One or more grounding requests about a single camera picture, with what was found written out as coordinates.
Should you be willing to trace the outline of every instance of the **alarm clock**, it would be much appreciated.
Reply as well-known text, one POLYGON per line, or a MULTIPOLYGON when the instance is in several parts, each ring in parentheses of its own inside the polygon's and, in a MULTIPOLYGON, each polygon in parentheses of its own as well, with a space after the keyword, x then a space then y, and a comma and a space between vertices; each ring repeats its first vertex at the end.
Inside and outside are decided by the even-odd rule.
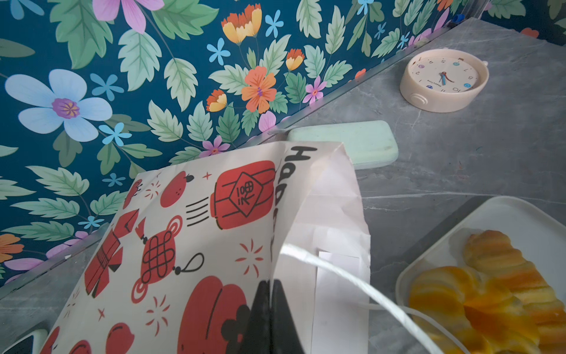
POLYGON ((407 64, 400 91, 417 108, 447 113, 462 109, 485 87, 487 62, 454 49, 433 49, 407 64))

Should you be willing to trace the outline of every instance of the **light blue flower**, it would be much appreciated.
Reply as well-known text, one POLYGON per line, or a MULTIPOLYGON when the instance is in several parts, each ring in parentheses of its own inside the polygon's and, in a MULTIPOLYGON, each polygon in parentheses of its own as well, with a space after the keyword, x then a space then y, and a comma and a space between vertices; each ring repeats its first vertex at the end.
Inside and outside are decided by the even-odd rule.
POLYGON ((102 131, 103 133, 110 134, 102 140, 102 143, 104 145, 108 145, 112 142, 112 140, 115 140, 116 145, 124 146, 124 142, 120 138, 129 138, 132 136, 131 133, 122 133, 122 129, 124 129, 124 123, 122 122, 116 124, 114 130, 112 130, 112 128, 108 125, 101 125, 98 127, 98 129, 100 129, 100 131, 102 131))
POLYGON ((362 5, 362 7, 360 7, 360 8, 358 9, 358 13, 357 13, 357 14, 358 14, 358 15, 361 14, 361 13, 362 13, 362 10, 363 10, 363 15, 365 16, 365 15, 367 15, 367 6, 368 6, 369 4, 374 3, 374 0, 358 0, 358 3, 359 3, 360 5, 362 5))
POLYGON ((397 45, 397 48, 403 48, 405 43, 409 41, 409 36, 411 35, 411 31, 409 31, 406 35, 401 36, 401 42, 397 45))
POLYGON ((216 46, 218 48, 215 48, 212 44, 207 45, 207 49, 214 53, 210 58, 208 58, 208 61, 212 63, 218 58, 218 64, 224 65, 224 59, 222 59, 222 57, 229 57, 230 52, 226 49, 222 50, 222 47, 224 46, 224 39, 222 37, 218 39, 218 44, 216 46))
POLYGON ((89 217, 87 218, 87 220, 88 220, 88 221, 81 221, 81 222, 79 222, 79 225, 84 225, 84 228, 85 228, 85 229, 88 229, 89 227, 100 227, 100 224, 99 224, 99 223, 101 223, 101 222, 104 221, 104 219, 96 219, 96 220, 95 220, 95 217, 92 216, 92 215, 89 216, 89 217))
POLYGON ((115 185, 115 184, 121 186, 122 183, 121 183, 120 181, 123 181, 123 180, 125 180, 125 179, 126 179, 125 177, 116 178, 116 174, 115 174, 114 172, 112 172, 112 173, 110 174, 110 178, 104 178, 102 181, 103 181, 103 182, 106 182, 106 183, 110 182, 110 184, 109 184, 108 186, 109 186, 109 187, 112 187, 112 186, 115 185))
POLYGON ((27 7, 37 15, 43 16, 45 14, 45 12, 43 12, 43 9, 40 8, 38 4, 34 3, 31 0, 9 0, 9 1, 10 1, 10 12, 12 13, 12 16, 16 20, 21 20, 22 18, 24 18, 24 8, 22 7, 22 5, 27 7))
POLYGON ((387 22, 384 22, 382 24, 378 24, 378 32, 375 34, 374 38, 377 37, 378 39, 381 38, 381 35, 385 33, 385 25, 387 24, 387 22))
POLYGON ((116 91, 118 93, 124 93, 124 89, 122 87, 111 86, 113 83, 115 83, 118 80, 118 77, 114 74, 110 75, 108 77, 108 80, 106 80, 106 82, 104 82, 104 80, 100 76, 96 74, 91 74, 91 80, 100 85, 100 87, 96 87, 92 89, 92 94, 94 96, 100 96, 104 92, 106 92, 106 97, 108 97, 108 100, 114 101, 114 92, 112 91, 116 91))
POLYGON ((265 16, 265 23, 270 25, 267 31, 265 32, 266 37, 269 37, 271 32, 273 32, 273 36, 275 38, 277 38, 277 36, 279 35, 279 31, 277 30, 277 27, 283 27, 283 21, 277 21, 279 20, 279 15, 281 15, 281 11, 277 10, 275 11, 275 16, 273 18, 271 18, 271 16, 269 15, 265 16))

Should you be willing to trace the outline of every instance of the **purple flower center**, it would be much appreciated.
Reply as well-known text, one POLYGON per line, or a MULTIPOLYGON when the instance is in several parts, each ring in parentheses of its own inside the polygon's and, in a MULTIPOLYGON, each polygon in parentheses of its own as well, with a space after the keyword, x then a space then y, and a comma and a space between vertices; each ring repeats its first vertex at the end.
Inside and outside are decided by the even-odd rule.
POLYGON ((55 113, 64 119, 75 118, 80 114, 79 106, 70 99, 55 99, 51 105, 55 113))

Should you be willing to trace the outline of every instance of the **white tray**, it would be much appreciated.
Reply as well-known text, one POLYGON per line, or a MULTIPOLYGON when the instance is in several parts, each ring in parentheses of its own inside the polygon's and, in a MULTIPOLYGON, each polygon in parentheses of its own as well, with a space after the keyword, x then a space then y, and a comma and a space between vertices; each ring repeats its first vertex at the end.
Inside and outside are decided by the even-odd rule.
POLYGON ((397 304, 408 303, 413 279, 421 272, 442 266, 465 266, 462 249, 468 237, 485 230, 497 230, 511 239, 566 302, 566 227, 536 206, 514 197, 493 197, 479 206, 397 278, 397 304))

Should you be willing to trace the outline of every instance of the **orange flower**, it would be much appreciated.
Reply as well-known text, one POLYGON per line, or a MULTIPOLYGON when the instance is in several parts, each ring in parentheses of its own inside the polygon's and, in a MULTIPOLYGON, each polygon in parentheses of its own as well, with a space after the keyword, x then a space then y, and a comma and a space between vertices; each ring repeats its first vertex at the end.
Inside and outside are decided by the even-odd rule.
POLYGON ((11 233, 0 235, 0 263, 12 259, 12 256, 8 253, 14 254, 23 251, 24 245, 13 245, 18 241, 20 241, 20 238, 11 233))
POLYGON ((436 3, 440 4, 440 5, 438 5, 438 11, 442 11, 445 8, 449 8, 450 5, 452 5, 453 2, 454 2, 454 0, 436 0, 436 3))
POLYGON ((357 73, 355 73, 355 78, 359 78, 360 76, 363 76, 363 74, 366 73, 366 69, 362 69, 360 71, 358 71, 357 73))
POLYGON ((216 89, 212 91, 212 95, 207 98, 207 111, 218 112, 226 108, 228 104, 228 98, 226 94, 221 89, 216 89))
POLYGON ((287 69, 291 71, 295 70, 302 64, 304 58, 305 55, 300 49, 291 49, 289 54, 287 54, 287 61, 285 62, 287 69))
POLYGON ((231 42, 240 44, 246 37, 255 36, 261 26, 261 6, 248 5, 241 14, 230 14, 222 21, 222 30, 231 42))
POLYGON ((259 108, 259 113, 265 113, 269 109, 269 102, 275 100, 277 90, 272 88, 275 85, 275 75, 267 74, 267 69, 258 66, 250 70, 245 81, 249 87, 242 88, 242 100, 249 102, 246 108, 250 112, 255 112, 259 108))

